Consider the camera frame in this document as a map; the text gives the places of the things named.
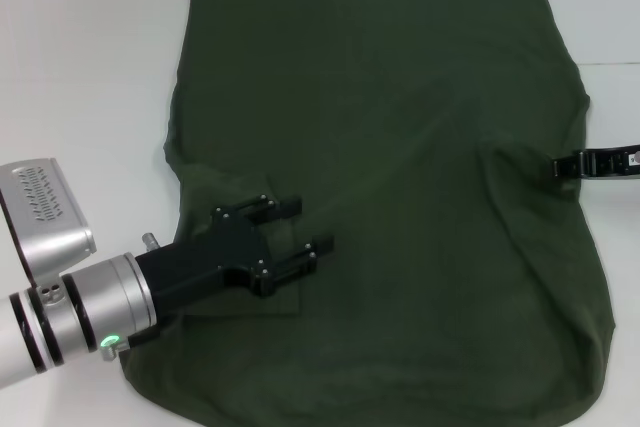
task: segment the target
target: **green led light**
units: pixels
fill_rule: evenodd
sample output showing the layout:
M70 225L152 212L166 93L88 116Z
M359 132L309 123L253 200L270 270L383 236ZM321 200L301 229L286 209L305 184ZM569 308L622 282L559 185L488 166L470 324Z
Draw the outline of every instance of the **green led light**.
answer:
M102 342L100 342L100 347L109 347L110 345L117 344L118 342L120 342L119 335L108 335Z

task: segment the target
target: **green fabric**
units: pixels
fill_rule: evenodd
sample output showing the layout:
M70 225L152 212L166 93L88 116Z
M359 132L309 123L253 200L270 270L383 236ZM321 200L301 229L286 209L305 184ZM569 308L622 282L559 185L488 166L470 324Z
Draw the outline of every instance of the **green fabric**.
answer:
M552 427L603 387L614 328L549 156L589 98L547 0L191 0L168 161L178 237L300 194L313 277L186 311L125 373L215 427Z

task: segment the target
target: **black ring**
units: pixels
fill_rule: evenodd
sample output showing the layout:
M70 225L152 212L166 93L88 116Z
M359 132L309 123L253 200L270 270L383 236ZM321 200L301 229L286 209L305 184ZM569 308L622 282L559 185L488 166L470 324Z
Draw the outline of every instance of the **black ring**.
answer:
M27 321L27 316L24 313L24 307L22 307L22 302L20 301L20 294L13 294L9 297L9 300L11 301L13 312L16 314L16 320L20 326L20 332L22 332L24 343L27 344L27 350L29 351L31 362L33 362L36 372L42 374L47 371L47 367L44 365L42 355L40 355L38 344L36 344L36 340L33 338L33 332L31 331L31 327Z
M66 274L62 276L62 282L64 282L64 285L67 288L69 300L76 311L76 315L78 316L78 321L80 322L80 328L84 334L84 340L87 343L87 348L89 349L89 352L95 352L98 350L96 336L93 333L89 316L87 315L87 311L82 303L82 297L80 297L80 292L78 292L76 281L73 280L71 274Z
M31 286L35 287L36 281L33 280L33 274L31 273L31 269L29 268L27 259L24 256L22 247L20 246L18 235L16 234L16 230L13 226L13 222L11 221L11 216L9 215L9 209L7 208L7 203L5 202L4 197L2 196L1 190L0 190L0 208L2 208L2 213L4 214L4 218L7 221L7 225L9 226L9 233L11 234L11 240L13 240L13 245L16 246L16 251L18 252L18 257L20 258L20 263L22 264L24 273L27 276L27 279L29 279L29 283L31 284Z
M40 322L40 329L42 329L44 341L47 343L47 349L49 349L51 360L53 360L56 367L60 367L64 364L64 359L62 358L62 352L60 352L60 346L58 345L56 336L53 333L49 319L44 313L44 306L40 301L40 297L38 297L38 293L33 287L27 290L27 295L29 295L29 300L31 300L31 306L33 307L33 311L36 314L38 322Z

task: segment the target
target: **white table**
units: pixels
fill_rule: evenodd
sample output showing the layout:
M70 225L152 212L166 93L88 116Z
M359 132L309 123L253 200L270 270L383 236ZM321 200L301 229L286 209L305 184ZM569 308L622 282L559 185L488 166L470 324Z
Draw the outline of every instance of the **white table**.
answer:
M640 143L637 0L550 2L593 98L589 146ZM150 230L172 238L179 193L161 146L187 9L188 0L0 0L0 165L58 158L95 232L91 263L142 252ZM639 193L634 181L584 186L618 330L605 393L576 426L640 423ZM0 266L0 295L27 286L4 222ZM0 392L0 416L8 427L193 425L137 396L99 355Z

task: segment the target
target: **vent slot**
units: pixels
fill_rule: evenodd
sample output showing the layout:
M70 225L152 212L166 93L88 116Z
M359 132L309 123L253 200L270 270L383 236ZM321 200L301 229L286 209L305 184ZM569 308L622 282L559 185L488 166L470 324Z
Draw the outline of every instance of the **vent slot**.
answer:
M47 173L42 167L28 167L17 174L33 217L37 221L51 222L63 214Z

